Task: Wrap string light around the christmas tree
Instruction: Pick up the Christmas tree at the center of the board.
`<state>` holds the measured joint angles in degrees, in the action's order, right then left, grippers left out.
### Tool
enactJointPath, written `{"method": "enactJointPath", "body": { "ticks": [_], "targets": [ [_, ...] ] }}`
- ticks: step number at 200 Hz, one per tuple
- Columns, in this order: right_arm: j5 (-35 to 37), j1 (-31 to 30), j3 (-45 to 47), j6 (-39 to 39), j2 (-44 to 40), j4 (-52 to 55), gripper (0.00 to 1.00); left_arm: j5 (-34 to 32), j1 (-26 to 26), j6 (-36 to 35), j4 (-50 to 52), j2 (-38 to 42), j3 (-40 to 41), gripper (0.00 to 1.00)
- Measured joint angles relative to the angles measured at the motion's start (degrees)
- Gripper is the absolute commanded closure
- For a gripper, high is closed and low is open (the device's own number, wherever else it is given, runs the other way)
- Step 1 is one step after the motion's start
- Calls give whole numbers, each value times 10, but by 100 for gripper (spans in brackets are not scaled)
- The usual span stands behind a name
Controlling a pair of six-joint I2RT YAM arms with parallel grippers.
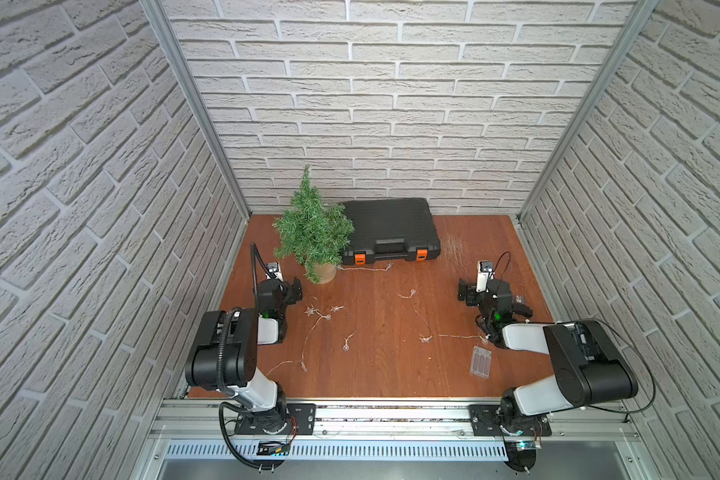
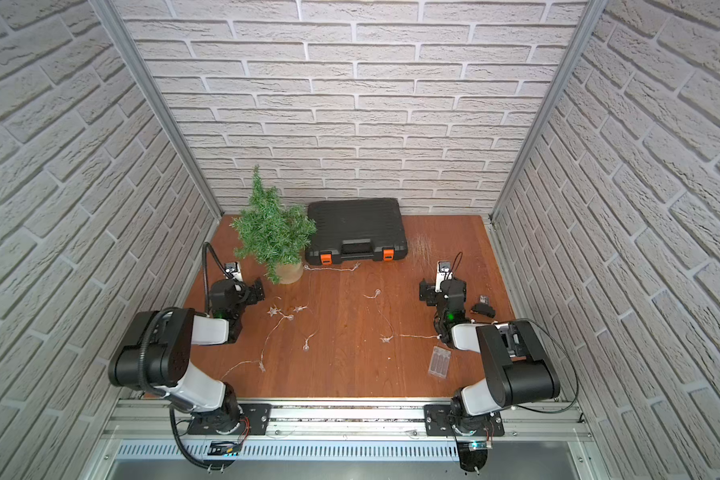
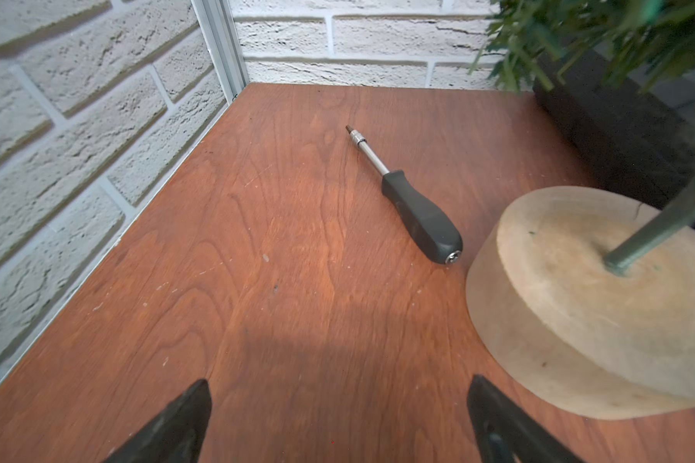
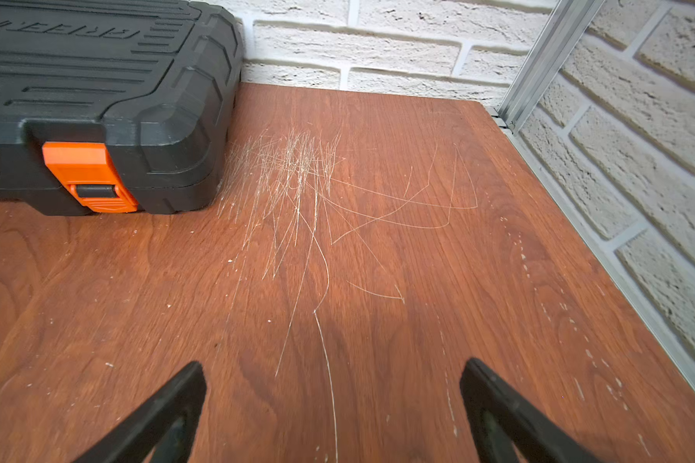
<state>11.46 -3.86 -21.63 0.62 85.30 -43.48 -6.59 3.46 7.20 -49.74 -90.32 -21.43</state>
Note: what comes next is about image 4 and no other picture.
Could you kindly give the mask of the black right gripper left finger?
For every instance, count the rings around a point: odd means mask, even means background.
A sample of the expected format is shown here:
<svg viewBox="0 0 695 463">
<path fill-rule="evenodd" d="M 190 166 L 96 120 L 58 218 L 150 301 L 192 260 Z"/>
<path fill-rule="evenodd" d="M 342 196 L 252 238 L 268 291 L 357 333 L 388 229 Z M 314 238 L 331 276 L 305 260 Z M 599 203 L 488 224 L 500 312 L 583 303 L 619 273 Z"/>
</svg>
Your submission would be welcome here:
<svg viewBox="0 0 695 463">
<path fill-rule="evenodd" d="M 187 462 L 207 394 L 203 366 L 185 365 L 77 462 Z"/>
</svg>

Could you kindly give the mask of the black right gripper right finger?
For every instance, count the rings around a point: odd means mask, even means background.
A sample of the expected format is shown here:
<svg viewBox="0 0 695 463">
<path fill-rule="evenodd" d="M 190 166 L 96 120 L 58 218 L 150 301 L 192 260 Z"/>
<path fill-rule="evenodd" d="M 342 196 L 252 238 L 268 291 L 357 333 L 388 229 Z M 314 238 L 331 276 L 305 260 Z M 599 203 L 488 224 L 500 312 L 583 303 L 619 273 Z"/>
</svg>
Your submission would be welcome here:
<svg viewBox="0 0 695 463">
<path fill-rule="evenodd" d="M 597 462 L 478 358 L 465 363 L 459 389 L 481 462 Z"/>
</svg>

